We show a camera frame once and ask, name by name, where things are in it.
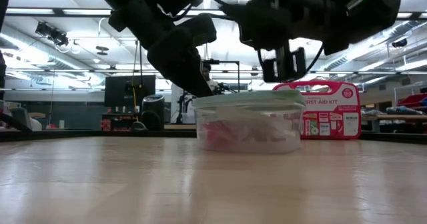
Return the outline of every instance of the pole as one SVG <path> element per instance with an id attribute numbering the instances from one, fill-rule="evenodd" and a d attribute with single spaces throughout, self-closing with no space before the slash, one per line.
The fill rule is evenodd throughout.
<path id="1" fill-rule="evenodd" d="M 5 20 L 7 4 L 9 4 L 9 0 L 0 0 L 0 32 L 3 26 L 3 22 Z M 6 62 L 0 51 L 0 88 L 5 88 L 5 76 L 6 76 Z M 5 92 L 0 91 L 0 100 L 3 100 L 4 96 L 5 96 Z"/>

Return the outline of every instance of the first aid kit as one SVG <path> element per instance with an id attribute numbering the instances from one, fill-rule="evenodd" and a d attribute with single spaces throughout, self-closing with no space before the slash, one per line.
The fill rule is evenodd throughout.
<path id="1" fill-rule="evenodd" d="M 357 139 L 361 133 L 360 99 L 357 86 L 339 81 L 282 83 L 275 91 L 297 87 L 328 87 L 327 92 L 305 92 L 302 139 Z"/>
<path id="2" fill-rule="evenodd" d="M 195 99 L 193 106 L 203 149 L 286 153 L 300 148 L 306 104 L 299 91 L 216 95 Z"/>

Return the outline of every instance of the table surface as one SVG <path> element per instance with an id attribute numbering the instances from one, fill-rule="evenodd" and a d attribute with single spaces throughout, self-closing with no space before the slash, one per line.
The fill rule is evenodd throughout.
<path id="1" fill-rule="evenodd" d="M 286 155 L 195 139 L 0 145 L 2 223 L 427 223 L 427 147 L 304 141 Z"/>

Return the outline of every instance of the ceiling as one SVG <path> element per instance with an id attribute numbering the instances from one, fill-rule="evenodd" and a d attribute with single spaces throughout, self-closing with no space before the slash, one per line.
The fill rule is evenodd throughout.
<path id="1" fill-rule="evenodd" d="M 246 2 L 247 0 L 225 0 L 234 2 Z M 109 5 L 104 0 L 10 0 L 9 7 L 14 8 L 50 8 L 50 9 L 109 9 Z M 204 0 L 197 7 L 198 9 L 217 9 L 218 5 L 212 0 Z M 427 10 L 427 2 L 425 0 L 402 0 L 400 11 L 424 12 Z M 35 33 L 35 28 L 38 22 L 43 21 L 50 24 L 52 27 L 58 28 L 67 32 L 67 37 L 70 39 L 70 45 L 67 47 L 55 47 L 52 42 L 47 39 L 40 38 Z M 239 41 L 238 26 L 231 22 L 221 19 L 214 19 L 214 24 L 217 29 L 217 41 L 203 47 L 198 47 L 203 58 L 213 58 L 222 61 L 239 61 L 241 70 L 252 70 L 253 67 L 260 69 L 256 52 L 248 46 L 245 46 Z M 327 71 L 327 73 L 311 73 L 303 80 L 315 78 L 347 80 L 355 83 L 363 83 L 370 79 L 377 79 L 384 75 L 375 74 L 346 74 L 345 71 L 422 71 L 424 65 L 405 67 L 405 64 L 410 62 L 424 60 L 424 52 L 426 47 L 423 44 L 427 43 L 427 25 L 423 25 L 421 21 L 397 21 L 395 25 L 367 40 L 351 46 L 348 50 L 336 53 L 331 56 L 321 55 L 320 60 L 314 65 L 313 71 Z M 3 42 L 7 41 L 10 46 L 18 46 L 20 49 L 39 50 L 42 53 L 47 53 L 49 58 L 44 62 L 52 62 L 52 57 L 56 67 L 62 69 L 108 69 L 110 66 L 116 66 L 117 69 L 133 69 L 135 60 L 136 38 L 133 34 L 125 29 L 121 33 L 109 26 L 107 19 L 96 17 L 34 17 L 34 16 L 7 16 L 5 18 L 5 26 L 8 28 L 3 30 Z M 402 48 L 393 48 L 391 42 L 398 41 L 402 38 L 407 38 L 408 44 Z M 108 55 L 98 55 L 96 46 L 108 47 L 110 50 Z M 318 49 L 321 46 L 319 41 L 297 38 L 290 41 L 291 49 L 304 47 L 306 50 L 306 59 L 308 63 L 314 58 Z M 22 56 L 24 51 L 14 51 L 15 55 Z M 27 54 L 24 59 L 30 60 L 30 63 L 40 62 L 36 59 L 38 55 Z M 148 63 L 145 56 L 145 50 L 142 53 L 143 69 L 153 69 Z M 26 68 L 18 63 L 14 67 Z M 44 69 L 45 66 L 33 65 L 34 69 Z M 213 70 L 234 70 L 237 66 L 228 63 L 223 65 L 215 65 Z M 15 71 L 11 78 L 20 78 L 25 75 L 22 72 Z M 60 77 L 67 76 L 76 82 L 81 82 L 83 77 L 90 77 L 92 85 L 96 86 L 95 82 L 101 81 L 104 77 L 111 73 L 92 74 L 92 73 L 68 73 L 58 74 Z M 230 73 L 214 73 L 214 79 L 231 79 L 227 82 L 237 82 L 237 75 Z M 242 74 L 242 79 L 247 79 L 253 85 L 252 89 L 271 89 L 272 85 L 264 85 L 261 75 L 251 76 L 250 74 Z M 170 84 L 159 79 L 159 85 L 162 89 L 170 89 Z"/>

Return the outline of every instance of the red first aid kit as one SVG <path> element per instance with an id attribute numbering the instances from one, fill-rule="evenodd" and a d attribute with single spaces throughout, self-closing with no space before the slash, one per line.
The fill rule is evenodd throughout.
<path id="1" fill-rule="evenodd" d="M 301 86 L 328 86 L 328 92 L 302 93 L 306 111 L 301 125 L 302 139 L 357 139 L 361 133 L 360 98 L 357 86 L 339 81 L 282 83 L 274 91 Z"/>

